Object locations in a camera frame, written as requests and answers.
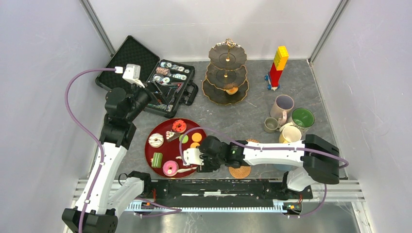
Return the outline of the orange macaron lower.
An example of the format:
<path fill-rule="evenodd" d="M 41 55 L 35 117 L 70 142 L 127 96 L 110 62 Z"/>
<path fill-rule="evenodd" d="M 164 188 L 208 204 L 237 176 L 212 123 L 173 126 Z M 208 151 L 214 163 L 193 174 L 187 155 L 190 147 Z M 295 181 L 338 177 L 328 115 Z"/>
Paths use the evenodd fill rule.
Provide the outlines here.
<path fill-rule="evenodd" d="M 190 148 L 197 148 L 198 146 L 200 146 L 198 142 L 193 142 L 191 143 Z"/>

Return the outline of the three-tier black gold stand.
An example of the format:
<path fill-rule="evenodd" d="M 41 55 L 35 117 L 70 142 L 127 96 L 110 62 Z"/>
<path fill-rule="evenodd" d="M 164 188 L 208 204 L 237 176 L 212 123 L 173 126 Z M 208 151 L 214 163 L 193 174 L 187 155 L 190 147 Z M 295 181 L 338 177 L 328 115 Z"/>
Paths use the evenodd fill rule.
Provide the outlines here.
<path fill-rule="evenodd" d="M 208 57 L 210 63 L 202 82 L 203 94 L 219 105 L 232 105 L 244 100 L 249 90 L 244 48 L 227 38 L 213 46 Z M 225 90 L 233 87 L 238 87 L 239 91 L 232 96 L 226 94 Z"/>

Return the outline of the woven coaster back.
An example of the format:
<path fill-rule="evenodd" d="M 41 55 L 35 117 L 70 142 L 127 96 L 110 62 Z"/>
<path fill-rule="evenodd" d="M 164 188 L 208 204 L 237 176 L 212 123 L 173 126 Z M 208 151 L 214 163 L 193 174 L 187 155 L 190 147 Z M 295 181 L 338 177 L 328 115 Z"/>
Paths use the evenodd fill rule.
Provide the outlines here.
<path fill-rule="evenodd" d="M 247 139 L 246 141 L 253 142 L 253 143 L 259 143 L 259 141 L 255 140 L 255 139 Z"/>

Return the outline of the black poker chip case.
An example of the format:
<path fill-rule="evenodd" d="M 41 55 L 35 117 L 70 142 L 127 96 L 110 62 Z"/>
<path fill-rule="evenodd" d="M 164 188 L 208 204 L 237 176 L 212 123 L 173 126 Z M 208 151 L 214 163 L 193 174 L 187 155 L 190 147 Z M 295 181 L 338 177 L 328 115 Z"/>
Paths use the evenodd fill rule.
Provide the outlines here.
<path fill-rule="evenodd" d="M 159 84 L 184 83 L 178 93 L 173 96 L 169 95 L 171 100 L 168 105 L 154 100 L 147 105 L 146 112 L 173 118 L 179 105 L 182 103 L 188 106 L 193 104 L 198 93 L 198 86 L 193 82 L 194 66 L 161 59 L 132 36 L 125 39 L 106 67 L 125 67 L 127 64 L 141 66 L 140 80 L 142 81 L 156 81 Z"/>

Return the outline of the red round tray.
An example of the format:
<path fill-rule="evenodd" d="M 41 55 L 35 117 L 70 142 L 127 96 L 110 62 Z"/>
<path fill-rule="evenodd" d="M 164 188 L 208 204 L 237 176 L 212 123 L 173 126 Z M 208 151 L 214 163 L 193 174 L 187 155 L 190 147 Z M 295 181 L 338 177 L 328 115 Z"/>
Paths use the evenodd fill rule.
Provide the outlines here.
<path fill-rule="evenodd" d="M 160 123 L 159 125 L 157 125 L 149 134 L 148 137 L 154 133 L 160 133 L 163 135 L 164 137 L 164 144 L 159 147 L 159 148 L 153 148 L 149 145 L 148 140 L 146 140 L 145 143 L 145 158 L 146 161 L 149 165 L 149 167 L 158 175 L 166 177 L 163 173 L 162 167 L 164 165 L 164 163 L 168 160 L 173 160 L 176 161 L 178 163 L 179 169 L 181 168 L 190 168 L 190 167 L 197 167 L 197 165 L 190 165 L 190 166 L 185 166 L 183 165 L 183 160 L 180 159 L 176 159 L 176 156 L 180 156 L 180 152 L 179 152 L 179 139 L 175 139 L 171 142 L 167 142 L 166 141 L 166 136 L 165 133 L 166 131 L 172 131 L 172 124 L 178 120 L 178 119 L 182 119 L 186 122 L 187 124 L 187 130 L 190 130 L 192 128 L 196 128 L 199 127 L 199 125 L 189 119 L 185 119 L 185 118 L 172 118 L 172 119 L 168 119 L 162 123 Z M 161 168 L 152 168 L 151 167 L 151 159 L 153 157 L 153 154 L 155 152 L 160 152 L 163 154 L 163 159 L 162 159 L 162 167 Z M 184 173 L 177 173 L 176 175 L 172 176 L 173 179 L 178 179 L 178 178 L 183 178 L 183 177 L 187 177 L 191 174 L 193 174 L 194 172 L 196 172 L 196 170 L 191 170 L 188 172 L 184 172 Z"/>

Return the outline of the pink ceramic mug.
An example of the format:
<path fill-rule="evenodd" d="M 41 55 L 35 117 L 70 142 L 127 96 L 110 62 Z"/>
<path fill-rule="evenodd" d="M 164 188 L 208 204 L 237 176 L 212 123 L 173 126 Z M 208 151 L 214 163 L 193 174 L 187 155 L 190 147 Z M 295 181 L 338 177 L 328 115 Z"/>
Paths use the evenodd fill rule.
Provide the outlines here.
<path fill-rule="evenodd" d="M 288 95 L 279 95 L 276 97 L 270 110 L 270 116 L 278 121 L 279 126 L 283 126 L 287 119 L 288 113 L 294 108 L 294 100 Z"/>

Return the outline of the green matcha cake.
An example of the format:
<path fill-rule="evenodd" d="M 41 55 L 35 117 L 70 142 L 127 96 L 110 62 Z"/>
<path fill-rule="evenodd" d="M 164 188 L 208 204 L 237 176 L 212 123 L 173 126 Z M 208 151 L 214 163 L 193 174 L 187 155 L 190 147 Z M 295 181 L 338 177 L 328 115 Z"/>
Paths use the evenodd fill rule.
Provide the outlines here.
<path fill-rule="evenodd" d="M 152 168 L 161 168 L 162 167 L 163 154 L 160 152 L 155 152 L 151 159 Z"/>

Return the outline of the woven coaster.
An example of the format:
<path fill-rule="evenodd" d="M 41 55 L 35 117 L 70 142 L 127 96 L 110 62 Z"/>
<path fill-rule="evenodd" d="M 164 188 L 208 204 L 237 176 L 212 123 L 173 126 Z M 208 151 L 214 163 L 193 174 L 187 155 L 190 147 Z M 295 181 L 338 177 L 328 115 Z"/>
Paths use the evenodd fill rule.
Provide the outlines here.
<path fill-rule="evenodd" d="M 250 166 L 241 166 L 239 168 L 228 168 L 229 173 L 236 179 L 243 179 L 250 175 L 251 167 Z"/>
<path fill-rule="evenodd" d="M 246 141 L 253 142 L 253 143 L 259 143 L 259 141 L 255 140 L 255 139 L 247 139 Z"/>

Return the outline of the pink frosted donut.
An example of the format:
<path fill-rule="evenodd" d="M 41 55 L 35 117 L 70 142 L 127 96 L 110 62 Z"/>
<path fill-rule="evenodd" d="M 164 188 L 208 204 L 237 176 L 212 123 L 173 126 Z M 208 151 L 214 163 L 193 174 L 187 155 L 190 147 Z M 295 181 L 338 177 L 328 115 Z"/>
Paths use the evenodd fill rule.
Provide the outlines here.
<path fill-rule="evenodd" d="M 178 173 L 178 163 L 173 160 L 168 160 L 164 163 L 162 170 L 165 176 L 172 177 Z"/>

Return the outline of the white chocolate striped donut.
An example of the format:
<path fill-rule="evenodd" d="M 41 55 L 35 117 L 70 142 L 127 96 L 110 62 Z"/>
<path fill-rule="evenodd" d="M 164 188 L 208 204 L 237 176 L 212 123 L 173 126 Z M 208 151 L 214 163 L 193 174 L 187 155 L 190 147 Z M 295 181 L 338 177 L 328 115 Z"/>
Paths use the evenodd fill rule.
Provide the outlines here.
<path fill-rule="evenodd" d="M 154 133 L 149 136 L 148 143 L 153 148 L 159 148 L 164 144 L 164 137 L 160 133 Z"/>

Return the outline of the chocolate cake slice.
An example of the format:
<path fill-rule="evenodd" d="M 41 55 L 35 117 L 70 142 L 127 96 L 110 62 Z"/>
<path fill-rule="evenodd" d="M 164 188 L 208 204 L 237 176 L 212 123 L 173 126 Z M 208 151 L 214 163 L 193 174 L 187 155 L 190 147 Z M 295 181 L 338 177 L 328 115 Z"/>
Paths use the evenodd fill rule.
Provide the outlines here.
<path fill-rule="evenodd" d="M 178 139 L 181 136 L 181 133 L 177 133 L 174 131 L 166 131 L 165 136 L 166 136 L 166 141 L 171 142 L 175 139 Z"/>

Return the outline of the red yellow toy block tower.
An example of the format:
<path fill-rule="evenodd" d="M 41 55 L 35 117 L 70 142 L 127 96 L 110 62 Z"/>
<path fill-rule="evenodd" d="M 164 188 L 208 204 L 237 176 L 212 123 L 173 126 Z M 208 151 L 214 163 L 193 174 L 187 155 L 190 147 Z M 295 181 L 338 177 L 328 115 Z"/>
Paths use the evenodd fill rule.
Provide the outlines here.
<path fill-rule="evenodd" d="M 264 76 L 264 80 L 268 82 L 267 89 L 276 91 L 279 88 L 279 81 L 282 72 L 289 58 L 289 53 L 285 46 L 279 46 L 275 53 L 275 57 L 269 72 Z"/>

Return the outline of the red frosted donut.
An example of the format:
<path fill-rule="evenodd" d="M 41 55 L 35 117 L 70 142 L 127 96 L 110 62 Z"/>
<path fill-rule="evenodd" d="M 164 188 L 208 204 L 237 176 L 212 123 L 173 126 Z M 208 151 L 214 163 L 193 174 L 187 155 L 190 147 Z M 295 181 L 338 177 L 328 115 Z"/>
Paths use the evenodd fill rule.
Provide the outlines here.
<path fill-rule="evenodd" d="M 187 129 L 187 124 L 182 119 L 178 119 L 172 124 L 172 130 L 176 133 L 184 133 L 186 129 Z"/>

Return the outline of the yellow ceramic mug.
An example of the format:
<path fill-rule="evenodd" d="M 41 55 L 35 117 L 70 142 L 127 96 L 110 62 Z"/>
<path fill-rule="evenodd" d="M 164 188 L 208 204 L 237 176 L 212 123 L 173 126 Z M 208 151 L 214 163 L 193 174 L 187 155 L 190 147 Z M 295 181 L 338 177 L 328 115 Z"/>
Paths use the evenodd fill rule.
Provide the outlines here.
<path fill-rule="evenodd" d="M 302 133 L 295 126 L 282 126 L 280 129 L 279 143 L 294 143 L 300 141 Z"/>

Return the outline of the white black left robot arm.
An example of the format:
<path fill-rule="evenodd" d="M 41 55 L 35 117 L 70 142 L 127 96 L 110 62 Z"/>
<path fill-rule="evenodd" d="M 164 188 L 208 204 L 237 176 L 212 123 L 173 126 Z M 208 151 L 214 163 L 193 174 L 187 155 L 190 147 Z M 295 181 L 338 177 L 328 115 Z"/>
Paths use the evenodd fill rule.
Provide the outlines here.
<path fill-rule="evenodd" d="M 63 222 L 74 233 L 115 232 L 126 207 L 135 198 L 146 198 L 153 192 L 148 173 L 131 171 L 125 183 L 113 195 L 109 194 L 137 129 L 133 120 L 159 93 L 154 83 L 138 81 L 132 88 L 131 94 L 119 87 L 106 94 L 101 135 L 92 136 L 100 155 L 74 208 L 66 208 L 62 214 Z"/>

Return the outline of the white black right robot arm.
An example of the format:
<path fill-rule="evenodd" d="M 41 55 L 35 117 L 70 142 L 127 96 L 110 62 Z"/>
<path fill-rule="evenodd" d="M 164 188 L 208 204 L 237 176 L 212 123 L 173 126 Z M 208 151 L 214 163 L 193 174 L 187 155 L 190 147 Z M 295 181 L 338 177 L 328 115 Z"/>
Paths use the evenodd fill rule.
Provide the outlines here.
<path fill-rule="evenodd" d="M 338 149 L 322 138 L 310 134 L 305 140 L 292 143 L 256 143 L 232 141 L 225 143 L 207 136 L 199 146 L 179 150 L 178 159 L 183 165 L 196 165 L 198 172 L 213 172 L 221 166 L 240 168 L 261 164 L 286 165 L 281 193 L 295 197 L 313 183 L 338 184 L 340 160 Z"/>

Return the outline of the small grey cup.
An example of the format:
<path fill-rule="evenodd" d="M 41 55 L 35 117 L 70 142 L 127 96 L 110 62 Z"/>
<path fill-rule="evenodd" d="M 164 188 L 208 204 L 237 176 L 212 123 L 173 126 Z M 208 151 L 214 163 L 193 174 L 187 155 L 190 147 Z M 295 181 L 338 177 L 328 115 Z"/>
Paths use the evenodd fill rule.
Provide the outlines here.
<path fill-rule="evenodd" d="M 278 120 L 273 117 L 268 117 L 264 120 L 264 131 L 274 133 L 279 127 Z"/>

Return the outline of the woven coaster front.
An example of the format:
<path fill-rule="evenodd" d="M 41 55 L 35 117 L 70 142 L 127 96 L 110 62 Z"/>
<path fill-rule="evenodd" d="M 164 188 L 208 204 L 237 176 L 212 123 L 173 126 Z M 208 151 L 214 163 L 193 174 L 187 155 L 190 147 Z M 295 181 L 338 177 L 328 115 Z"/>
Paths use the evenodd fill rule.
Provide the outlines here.
<path fill-rule="evenodd" d="M 243 179 L 250 175 L 251 167 L 250 166 L 241 166 L 239 168 L 228 168 L 229 173 L 236 179 Z"/>

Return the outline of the small brown pastry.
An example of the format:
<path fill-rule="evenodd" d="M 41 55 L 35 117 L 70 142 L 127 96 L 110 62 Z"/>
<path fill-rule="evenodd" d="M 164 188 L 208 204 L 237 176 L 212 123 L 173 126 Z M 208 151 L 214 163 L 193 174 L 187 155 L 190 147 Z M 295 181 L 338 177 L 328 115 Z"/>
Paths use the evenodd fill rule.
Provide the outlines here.
<path fill-rule="evenodd" d="M 228 95 L 230 95 L 230 96 L 236 94 L 238 91 L 239 91 L 239 88 L 238 88 L 238 87 L 233 87 L 233 88 L 231 88 L 231 89 L 226 89 L 226 90 L 225 90 L 226 94 L 228 94 Z"/>

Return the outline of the green macaron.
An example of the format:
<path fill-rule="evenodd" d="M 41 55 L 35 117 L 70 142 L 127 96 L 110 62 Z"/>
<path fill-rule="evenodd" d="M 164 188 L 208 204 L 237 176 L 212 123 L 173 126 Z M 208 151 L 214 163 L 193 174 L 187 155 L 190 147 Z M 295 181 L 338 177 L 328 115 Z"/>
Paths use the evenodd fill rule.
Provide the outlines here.
<path fill-rule="evenodd" d="M 187 135 L 180 135 L 179 136 L 179 142 L 182 144 L 185 144 L 189 141 L 189 137 Z"/>

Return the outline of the blue round coaster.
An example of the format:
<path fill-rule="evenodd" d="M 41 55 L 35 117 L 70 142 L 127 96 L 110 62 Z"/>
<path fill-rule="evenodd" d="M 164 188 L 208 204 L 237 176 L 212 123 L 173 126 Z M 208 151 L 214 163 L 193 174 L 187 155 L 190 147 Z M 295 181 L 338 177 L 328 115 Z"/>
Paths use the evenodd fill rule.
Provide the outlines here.
<path fill-rule="evenodd" d="M 279 171 L 283 171 L 283 172 L 287 172 L 287 171 L 291 171 L 294 166 L 291 165 L 282 165 L 282 164 L 274 164 L 274 168 L 279 170 Z"/>

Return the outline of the orange macaron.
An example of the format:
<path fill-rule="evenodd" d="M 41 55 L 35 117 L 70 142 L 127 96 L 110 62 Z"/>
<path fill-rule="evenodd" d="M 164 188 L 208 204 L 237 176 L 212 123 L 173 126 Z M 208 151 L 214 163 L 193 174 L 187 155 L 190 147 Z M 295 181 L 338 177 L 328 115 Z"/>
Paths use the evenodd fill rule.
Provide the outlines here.
<path fill-rule="evenodd" d="M 191 138 L 192 138 L 192 141 L 193 141 L 193 142 L 199 143 L 199 142 L 201 142 L 203 136 L 202 136 L 200 133 L 194 133 L 194 134 L 191 136 Z"/>
<path fill-rule="evenodd" d="M 191 143 L 190 148 L 197 148 L 198 146 L 200 146 L 198 142 L 193 142 Z"/>

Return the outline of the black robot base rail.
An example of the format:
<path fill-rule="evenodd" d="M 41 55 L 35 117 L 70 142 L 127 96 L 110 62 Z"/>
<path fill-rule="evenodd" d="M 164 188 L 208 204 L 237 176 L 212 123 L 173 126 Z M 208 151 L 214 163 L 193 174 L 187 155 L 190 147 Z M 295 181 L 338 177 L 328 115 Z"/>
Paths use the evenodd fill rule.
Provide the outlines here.
<path fill-rule="evenodd" d="M 159 179 L 141 197 L 168 207 L 269 207 L 274 200 L 311 200 L 311 187 L 291 191 L 270 179 Z"/>

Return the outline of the green inside ceramic mug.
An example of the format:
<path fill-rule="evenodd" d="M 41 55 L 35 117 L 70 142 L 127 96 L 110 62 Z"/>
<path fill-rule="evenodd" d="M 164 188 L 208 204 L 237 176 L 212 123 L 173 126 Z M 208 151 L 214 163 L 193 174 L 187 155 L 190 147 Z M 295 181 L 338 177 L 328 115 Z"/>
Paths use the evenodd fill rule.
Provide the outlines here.
<path fill-rule="evenodd" d="M 315 123 L 315 117 L 306 108 L 296 108 L 292 111 L 287 123 L 298 128 L 301 133 L 306 133 Z"/>

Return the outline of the orange macaron upper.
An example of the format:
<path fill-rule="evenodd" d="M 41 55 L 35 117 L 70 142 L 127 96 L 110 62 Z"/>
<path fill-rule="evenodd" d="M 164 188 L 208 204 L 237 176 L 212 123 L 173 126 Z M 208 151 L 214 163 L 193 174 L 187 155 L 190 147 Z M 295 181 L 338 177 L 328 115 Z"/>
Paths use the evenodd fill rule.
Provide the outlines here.
<path fill-rule="evenodd" d="M 203 136 L 202 136 L 200 133 L 194 133 L 194 134 L 191 136 L 191 138 L 192 138 L 192 141 L 193 141 L 193 142 L 199 143 L 199 142 L 201 142 Z"/>

